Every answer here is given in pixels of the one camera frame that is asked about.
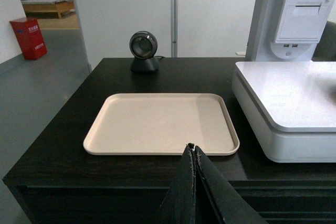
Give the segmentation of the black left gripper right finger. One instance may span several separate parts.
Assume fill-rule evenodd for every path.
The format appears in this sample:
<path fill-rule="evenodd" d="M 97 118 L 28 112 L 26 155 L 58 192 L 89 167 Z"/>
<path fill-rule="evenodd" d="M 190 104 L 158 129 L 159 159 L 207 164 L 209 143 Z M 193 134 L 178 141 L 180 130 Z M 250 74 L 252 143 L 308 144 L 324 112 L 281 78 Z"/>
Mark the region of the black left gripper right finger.
<path fill-rule="evenodd" d="M 194 148 L 198 185 L 196 186 L 197 223 L 266 223 L 199 146 Z"/>

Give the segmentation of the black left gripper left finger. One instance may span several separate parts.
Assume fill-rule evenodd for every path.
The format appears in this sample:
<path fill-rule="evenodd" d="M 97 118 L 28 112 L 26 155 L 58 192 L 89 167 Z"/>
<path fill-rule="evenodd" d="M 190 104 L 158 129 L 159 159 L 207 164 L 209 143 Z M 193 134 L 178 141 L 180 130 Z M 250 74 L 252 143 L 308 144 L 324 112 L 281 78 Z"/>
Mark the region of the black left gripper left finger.
<path fill-rule="evenodd" d="M 194 144 L 189 143 L 180 159 L 176 176 L 171 182 L 155 223 L 196 223 L 196 164 Z"/>

